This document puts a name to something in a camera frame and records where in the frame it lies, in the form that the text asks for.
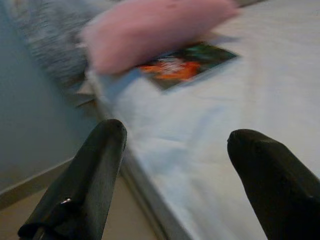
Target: pillow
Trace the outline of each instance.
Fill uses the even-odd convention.
[[[98,74],[116,74],[175,50],[238,13],[233,0],[126,0],[82,32]]]

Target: mattress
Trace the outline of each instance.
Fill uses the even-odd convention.
[[[284,143],[320,177],[319,10],[318,0],[243,9],[212,41],[240,57],[168,92],[137,69],[90,78],[101,109],[128,129],[128,161],[140,171],[139,184],[156,193],[150,204],[160,215],[163,206],[169,212],[172,221],[161,222],[168,237],[267,239],[228,157],[233,130]],[[172,236],[174,225],[184,236]]]

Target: gray blanket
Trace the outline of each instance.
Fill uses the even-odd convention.
[[[8,14],[21,33],[32,56],[75,98],[87,66],[79,32],[97,14],[117,0],[6,0]]]

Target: baseboard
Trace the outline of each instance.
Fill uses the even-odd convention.
[[[0,192],[0,211],[40,190],[47,188],[69,165],[70,158],[37,175]]]

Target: white bed sheet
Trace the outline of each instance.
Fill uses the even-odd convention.
[[[320,176],[320,1],[252,5],[217,32],[213,43],[241,57],[203,80],[163,93],[135,69],[91,83],[193,239],[264,240],[227,139],[258,130]]]

